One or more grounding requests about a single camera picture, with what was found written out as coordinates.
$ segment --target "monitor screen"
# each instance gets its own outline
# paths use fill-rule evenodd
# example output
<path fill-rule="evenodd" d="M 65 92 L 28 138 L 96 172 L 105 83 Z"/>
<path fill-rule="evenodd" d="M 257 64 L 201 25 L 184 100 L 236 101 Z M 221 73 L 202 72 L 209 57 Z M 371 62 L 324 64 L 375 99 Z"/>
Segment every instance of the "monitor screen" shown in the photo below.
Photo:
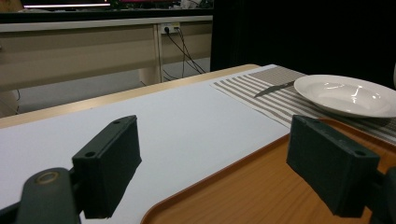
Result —
<path fill-rule="evenodd" d="M 24 8 L 45 10 L 110 7 L 109 0 L 21 0 Z"/>

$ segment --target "wooden tray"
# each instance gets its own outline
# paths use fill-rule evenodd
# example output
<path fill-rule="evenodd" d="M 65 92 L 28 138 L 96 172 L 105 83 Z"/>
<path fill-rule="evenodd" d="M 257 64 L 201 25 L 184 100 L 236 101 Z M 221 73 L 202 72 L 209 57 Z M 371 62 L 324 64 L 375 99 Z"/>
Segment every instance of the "wooden tray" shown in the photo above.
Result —
<path fill-rule="evenodd" d="M 333 119 L 322 119 L 380 155 L 378 170 L 396 166 L 396 146 Z M 289 135 L 151 207 L 153 223 L 368 223 L 333 216 L 326 204 L 286 164 Z"/>

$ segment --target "black partition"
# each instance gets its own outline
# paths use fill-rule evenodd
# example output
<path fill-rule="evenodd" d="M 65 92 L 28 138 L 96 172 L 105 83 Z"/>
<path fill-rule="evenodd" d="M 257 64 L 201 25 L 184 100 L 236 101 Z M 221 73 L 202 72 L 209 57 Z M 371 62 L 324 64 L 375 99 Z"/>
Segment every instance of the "black partition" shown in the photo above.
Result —
<path fill-rule="evenodd" d="M 395 11 L 391 1 L 291 5 L 216 0 L 211 70 L 274 63 L 308 75 L 357 77 L 394 89 Z"/>

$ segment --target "tray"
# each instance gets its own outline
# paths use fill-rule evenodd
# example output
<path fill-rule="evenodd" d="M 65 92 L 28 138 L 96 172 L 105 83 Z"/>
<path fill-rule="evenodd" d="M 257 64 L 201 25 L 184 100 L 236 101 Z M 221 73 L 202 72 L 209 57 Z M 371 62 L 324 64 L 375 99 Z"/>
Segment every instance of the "tray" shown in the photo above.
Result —
<path fill-rule="evenodd" d="M 380 155 L 378 170 L 396 166 L 396 146 L 334 119 L 320 119 Z M 142 224 L 153 223 L 369 223 L 334 216 L 286 164 L 289 135 L 155 204 Z"/>

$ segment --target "power outlet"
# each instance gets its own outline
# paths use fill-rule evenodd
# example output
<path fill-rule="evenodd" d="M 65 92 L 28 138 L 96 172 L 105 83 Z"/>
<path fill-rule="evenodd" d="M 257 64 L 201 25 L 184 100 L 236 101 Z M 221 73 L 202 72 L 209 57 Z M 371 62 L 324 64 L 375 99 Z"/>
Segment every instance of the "power outlet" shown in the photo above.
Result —
<path fill-rule="evenodd" d="M 169 34 L 177 33 L 177 28 L 180 28 L 180 22 L 161 23 L 161 34 L 166 35 L 166 27 L 169 29 Z"/>

